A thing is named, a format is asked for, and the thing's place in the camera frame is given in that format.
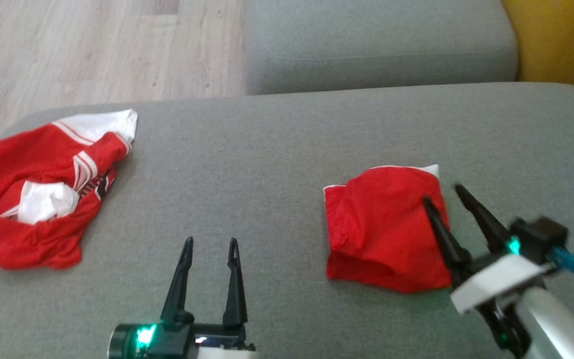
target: folded red cloth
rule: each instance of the folded red cloth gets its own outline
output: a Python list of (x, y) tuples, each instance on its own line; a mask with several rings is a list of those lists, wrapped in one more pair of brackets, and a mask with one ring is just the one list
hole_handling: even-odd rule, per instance
[[(132, 149), (136, 124), (131, 110), (77, 115), (0, 140), (1, 268), (58, 269), (81, 261), (78, 243), (114, 180), (114, 164)], [(48, 193), (23, 202), (26, 183), (62, 186), (75, 195), (75, 207), (64, 216), (20, 222), (26, 209), (45, 210), (55, 200)]]
[(325, 187), (327, 277), (403, 293), (448, 287), (424, 195), (448, 225), (437, 166), (372, 168), (345, 185)]

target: sofa cushion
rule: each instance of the sofa cushion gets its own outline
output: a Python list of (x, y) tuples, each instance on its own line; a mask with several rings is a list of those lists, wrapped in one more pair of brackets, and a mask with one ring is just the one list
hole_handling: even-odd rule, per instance
[(249, 94), (512, 81), (501, 0), (248, 0)]
[[(485, 242), (451, 184), (503, 222), (546, 214), (574, 251), (574, 87), (501, 83), (54, 109), (8, 134), (82, 112), (134, 108), (134, 151), (64, 271), (0, 270), (0, 358), (102, 358), (118, 323), (160, 315), (194, 236), (186, 308), (218, 323), (232, 236), (248, 338), (265, 358), (499, 358), (482, 318), (448, 291), (401, 295), (325, 277), (322, 188), (386, 164), (440, 165), (455, 236)], [(574, 312), (574, 277), (549, 288)]]

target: red and white jersey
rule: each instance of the red and white jersey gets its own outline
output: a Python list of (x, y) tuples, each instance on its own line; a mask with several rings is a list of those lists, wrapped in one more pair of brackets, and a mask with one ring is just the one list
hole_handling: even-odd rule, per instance
[[(114, 181), (115, 163), (132, 150), (136, 127), (132, 110), (81, 114), (0, 140), (1, 268), (60, 269), (81, 261), (78, 243)], [(40, 198), (41, 191), (59, 186), (65, 191), (58, 193), (78, 197), (71, 209), (34, 224), (20, 221), (49, 209), (55, 191)], [(45, 206), (24, 202), (30, 198)]]

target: green led light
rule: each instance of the green led light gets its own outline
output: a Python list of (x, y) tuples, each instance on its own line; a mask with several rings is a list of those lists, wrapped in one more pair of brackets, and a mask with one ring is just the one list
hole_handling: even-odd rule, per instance
[(137, 347), (143, 348), (150, 346), (155, 330), (156, 324), (149, 328), (141, 328), (137, 330)]
[(502, 334), (499, 338), (501, 341), (501, 346), (506, 348), (506, 346), (508, 345), (508, 336), (506, 334)]
[(520, 246), (520, 241), (516, 236), (512, 236), (511, 239), (506, 242), (506, 247), (508, 247), (508, 250), (513, 254), (520, 254)]

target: yellow wall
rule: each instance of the yellow wall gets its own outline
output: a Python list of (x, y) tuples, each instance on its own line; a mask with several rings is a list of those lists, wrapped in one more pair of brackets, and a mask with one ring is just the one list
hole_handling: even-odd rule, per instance
[(520, 50), (518, 80), (574, 84), (574, 0), (504, 0)]

